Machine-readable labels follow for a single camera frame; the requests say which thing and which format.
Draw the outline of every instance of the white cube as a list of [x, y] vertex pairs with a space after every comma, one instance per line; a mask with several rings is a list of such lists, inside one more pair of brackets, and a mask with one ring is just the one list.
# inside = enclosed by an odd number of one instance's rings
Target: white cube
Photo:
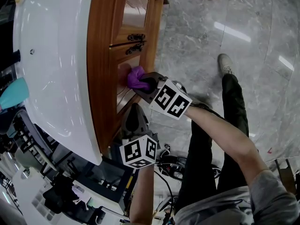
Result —
[[149, 108], [179, 120], [191, 102], [192, 99], [180, 87], [167, 79], [150, 103]]
[[120, 147], [123, 164], [140, 169], [155, 163], [157, 142], [144, 135]]

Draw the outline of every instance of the black ornate handle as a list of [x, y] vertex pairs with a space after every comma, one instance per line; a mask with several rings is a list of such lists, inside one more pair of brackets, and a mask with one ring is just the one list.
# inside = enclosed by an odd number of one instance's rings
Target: black ornate handle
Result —
[[126, 55], [130, 55], [130, 54], [132, 54], [133, 52], [135, 52], [136, 50], [138, 50], [138, 51], [141, 52], [141, 51], [143, 50], [144, 44], [145, 44], [145, 43], [142, 42], [142, 43], [139, 43], [139, 44], [136, 44], [136, 45], [130, 47], [129, 49], [126, 50], [125, 54], [126, 54]]
[[145, 38], [145, 34], [131, 34], [127, 37], [129, 41], [143, 41]]

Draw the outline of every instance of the forearm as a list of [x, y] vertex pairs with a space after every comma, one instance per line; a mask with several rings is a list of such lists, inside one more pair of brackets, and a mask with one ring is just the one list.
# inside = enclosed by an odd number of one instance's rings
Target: forearm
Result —
[[153, 214], [154, 165], [141, 168], [130, 206], [130, 222], [150, 225]]
[[186, 115], [239, 164], [247, 184], [258, 173], [268, 169], [253, 142], [230, 123], [204, 109], [192, 106], [187, 109]]

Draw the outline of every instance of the white sink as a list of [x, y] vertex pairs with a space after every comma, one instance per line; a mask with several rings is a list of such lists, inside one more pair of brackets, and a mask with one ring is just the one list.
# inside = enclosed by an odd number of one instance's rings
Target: white sink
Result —
[[86, 43], [91, 0], [25, 0], [17, 4], [14, 50], [17, 77], [30, 97], [33, 123], [86, 160], [102, 161], [93, 127], [87, 83]]

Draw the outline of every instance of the shirt sleeve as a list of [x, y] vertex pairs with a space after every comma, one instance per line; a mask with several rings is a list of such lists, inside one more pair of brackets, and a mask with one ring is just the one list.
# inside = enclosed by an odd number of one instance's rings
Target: shirt sleeve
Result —
[[257, 175], [249, 190], [255, 224], [293, 224], [298, 218], [296, 197], [286, 191], [270, 170]]

